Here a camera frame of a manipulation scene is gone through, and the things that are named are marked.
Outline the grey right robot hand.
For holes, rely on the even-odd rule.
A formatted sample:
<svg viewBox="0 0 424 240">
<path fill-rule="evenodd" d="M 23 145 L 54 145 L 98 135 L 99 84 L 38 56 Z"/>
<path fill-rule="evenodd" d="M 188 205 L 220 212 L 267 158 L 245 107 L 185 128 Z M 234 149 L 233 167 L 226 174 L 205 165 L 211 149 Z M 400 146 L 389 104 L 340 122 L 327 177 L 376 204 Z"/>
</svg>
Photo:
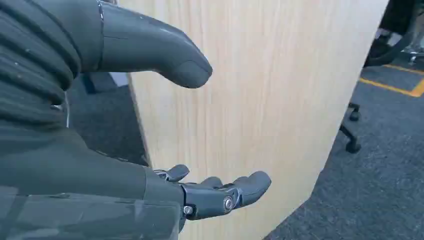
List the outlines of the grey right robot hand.
<svg viewBox="0 0 424 240">
<path fill-rule="evenodd" d="M 59 106 L 82 73 L 156 72 L 188 89 L 213 69 L 181 30 L 102 0 L 0 3 L 0 237 L 175 240 L 186 220 L 258 201 L 263 171 L 223 184 L 111 158 L 65 126 Z"/>
</svg>

